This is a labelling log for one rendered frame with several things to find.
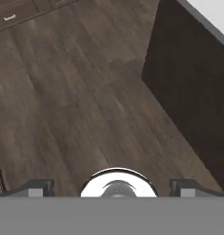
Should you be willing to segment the white and black round object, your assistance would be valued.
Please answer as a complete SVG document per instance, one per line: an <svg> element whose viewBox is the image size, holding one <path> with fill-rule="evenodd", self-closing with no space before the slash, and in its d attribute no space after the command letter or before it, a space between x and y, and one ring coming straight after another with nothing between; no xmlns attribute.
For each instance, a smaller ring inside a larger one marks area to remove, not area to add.
<svg viewBox="0 0 224 235"><path fill-rule="evenodd" d="M83 185L80 197L157 197L151 181L123 167L106 168L94 173Z"/></svg>

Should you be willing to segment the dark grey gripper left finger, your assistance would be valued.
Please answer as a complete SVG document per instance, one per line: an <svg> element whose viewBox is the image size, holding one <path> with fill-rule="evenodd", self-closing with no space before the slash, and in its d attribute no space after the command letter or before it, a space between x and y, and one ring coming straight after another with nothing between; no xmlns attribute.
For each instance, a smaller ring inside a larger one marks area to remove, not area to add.
<svg viewBox="0 0 224 235"><path fill-rule="evenodd" d="M17 197L53 197L54 181L52 179L33 179L16 190L0 193L1 196Z"/></svg>

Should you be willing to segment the dark brown cupboard run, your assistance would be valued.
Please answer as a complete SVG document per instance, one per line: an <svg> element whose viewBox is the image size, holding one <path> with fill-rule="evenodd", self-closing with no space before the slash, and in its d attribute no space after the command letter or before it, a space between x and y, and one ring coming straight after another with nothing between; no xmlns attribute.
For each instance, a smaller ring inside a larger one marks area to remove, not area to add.
<svg viewBox="0 0 224 235"><path fill-rule="evenodd" d="M0 0L0 30L38 17L77 0Z"/></svg>

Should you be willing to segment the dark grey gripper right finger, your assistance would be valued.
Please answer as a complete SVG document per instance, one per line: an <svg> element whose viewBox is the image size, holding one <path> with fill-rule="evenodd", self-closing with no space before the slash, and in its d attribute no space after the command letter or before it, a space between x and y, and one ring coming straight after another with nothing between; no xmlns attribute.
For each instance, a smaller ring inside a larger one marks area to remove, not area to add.
<svg viewBox="0 0 224 235"><path fill-rule="evenodd" d="M224 193L207 189L193 179L172 179L170 196L173 197L224 197Z"/></svg>

